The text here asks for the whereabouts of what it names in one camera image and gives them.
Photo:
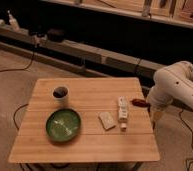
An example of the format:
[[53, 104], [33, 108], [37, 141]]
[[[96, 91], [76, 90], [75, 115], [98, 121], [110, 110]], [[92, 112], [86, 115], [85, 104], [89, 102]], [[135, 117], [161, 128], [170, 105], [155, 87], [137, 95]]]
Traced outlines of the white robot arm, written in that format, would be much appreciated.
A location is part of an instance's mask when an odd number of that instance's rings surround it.
[[150, 104], [150, 118], [153, 123], [163, 115], [163, 111], [177, 99], [193, 109], [193, 64], [180, 61], [158, 69], [153, 76], [155, 85], [151, 87], [146, 101]]

